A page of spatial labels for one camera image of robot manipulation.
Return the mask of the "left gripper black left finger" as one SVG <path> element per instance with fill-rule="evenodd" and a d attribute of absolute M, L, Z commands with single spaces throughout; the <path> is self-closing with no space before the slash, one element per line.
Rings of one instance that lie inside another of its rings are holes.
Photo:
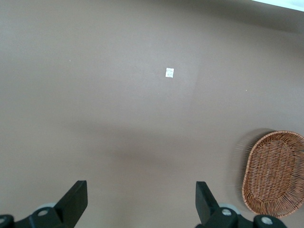
<path fill-rule="evenodd" d="M 78 180 L 52 207 L 43 207 L 15 221 L 10 214 L 0 216 L 2 228 L 73 228 L 88 205 L 87 181 Z"/>

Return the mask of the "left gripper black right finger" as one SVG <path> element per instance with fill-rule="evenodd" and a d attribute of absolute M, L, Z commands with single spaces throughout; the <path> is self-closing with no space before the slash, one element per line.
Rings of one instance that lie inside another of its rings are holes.
<path fill-rule="evenodd" d="M 244 218 L 228 205 L 220 206 L 204 181 L 196 182 L 195 206 L 200 219 L 198 228 L 284 228 L 285 224 L 269 215 Z"/>

